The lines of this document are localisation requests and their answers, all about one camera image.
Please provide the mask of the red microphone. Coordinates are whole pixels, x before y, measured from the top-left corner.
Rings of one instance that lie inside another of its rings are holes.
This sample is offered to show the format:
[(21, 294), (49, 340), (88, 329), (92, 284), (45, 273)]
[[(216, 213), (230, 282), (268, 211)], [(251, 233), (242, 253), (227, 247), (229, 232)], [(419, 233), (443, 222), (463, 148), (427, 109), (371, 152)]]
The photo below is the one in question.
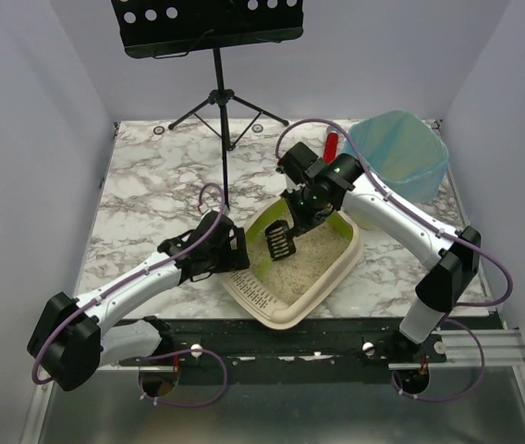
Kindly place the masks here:
[(327, 164), (330, 164), (337, 155), (339, 145), (339, 134), (333, 129), (329, 128), (326, 132), (325, 142), (324, 142), (324, 151), (323, 151), (323, 160)]

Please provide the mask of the black litter scoop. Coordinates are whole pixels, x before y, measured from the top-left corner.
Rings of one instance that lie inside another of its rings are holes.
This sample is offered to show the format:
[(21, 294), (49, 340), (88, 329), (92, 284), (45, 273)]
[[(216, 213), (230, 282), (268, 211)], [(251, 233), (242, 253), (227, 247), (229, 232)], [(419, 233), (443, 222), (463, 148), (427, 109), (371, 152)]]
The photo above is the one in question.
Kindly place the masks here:
[(280, 219), (264, 231), (268, 252), (272, 261), (279, 261), (296, 253), (296, 245), (286, 220)]

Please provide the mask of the beige green litter box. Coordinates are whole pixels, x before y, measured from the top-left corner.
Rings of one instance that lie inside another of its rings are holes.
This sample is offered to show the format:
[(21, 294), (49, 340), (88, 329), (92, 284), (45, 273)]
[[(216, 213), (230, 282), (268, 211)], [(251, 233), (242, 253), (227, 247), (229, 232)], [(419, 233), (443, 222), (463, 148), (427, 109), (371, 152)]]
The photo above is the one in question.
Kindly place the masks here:
[(274, 198), (246, 224), (250, 267), (225, 273), (220, 280), (232, 298), (252, 317), (274, 330), (294, 327), (310, 314), (357, 265), (363, 241), (357, 224), (342, 212), (296, 239), (297, 252), (270, 259), (264, 230), (290, 219), (287, 204)]

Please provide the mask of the bin with blue bag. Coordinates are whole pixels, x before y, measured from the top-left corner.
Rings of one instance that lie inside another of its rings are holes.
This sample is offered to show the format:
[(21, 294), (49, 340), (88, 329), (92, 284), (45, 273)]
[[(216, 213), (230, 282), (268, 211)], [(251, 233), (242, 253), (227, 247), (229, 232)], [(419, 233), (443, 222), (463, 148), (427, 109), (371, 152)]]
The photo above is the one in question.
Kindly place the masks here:
[(407, 111), (385, 112), (353, 125), (342, 152), (359, 152), (380, 180), (413, 204), (437, 196), (449, 153), (441, 138)]

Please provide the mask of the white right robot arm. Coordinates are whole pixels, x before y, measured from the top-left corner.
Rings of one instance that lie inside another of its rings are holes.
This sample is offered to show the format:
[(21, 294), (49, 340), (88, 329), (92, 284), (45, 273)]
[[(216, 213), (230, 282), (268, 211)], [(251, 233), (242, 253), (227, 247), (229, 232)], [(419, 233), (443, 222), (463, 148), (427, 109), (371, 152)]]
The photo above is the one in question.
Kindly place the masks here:
[(281, 194), (293, 223), (274, 223), (277, 242), (269, 250), (275, 260), (292, 255), (294, 238), (317, 227), (335, 211), (362, 214), (409, 250), (427, 273), (415, 288), (416, 299), (399, 325), (400, 334), (423, 343), (458, 303), (477, 276), (480, 256), (478, 230), (461, 231), (430, 218), (401, 198), (363, 167), (358, 158), (340, 154), (325, 162), (299, 142), (277, 163), (288, 188)]

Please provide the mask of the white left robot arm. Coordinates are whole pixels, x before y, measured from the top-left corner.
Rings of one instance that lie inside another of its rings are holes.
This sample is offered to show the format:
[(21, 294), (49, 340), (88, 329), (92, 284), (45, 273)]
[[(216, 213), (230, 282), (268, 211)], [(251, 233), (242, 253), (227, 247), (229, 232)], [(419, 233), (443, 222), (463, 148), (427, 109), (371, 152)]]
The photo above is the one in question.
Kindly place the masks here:
[(45, 372), (62, 390), (80, 387), (102, 366), (152, 356), (165, 340), (157, 321), (122, 319), (151, 298), (184, 282), (248, 269), (246, 231), (211, 211), (200, 224), (160, 243), (139, 265), (114, 281), (76, 297), (49, 299), (35, 326), (28, 353), (37, 385)]

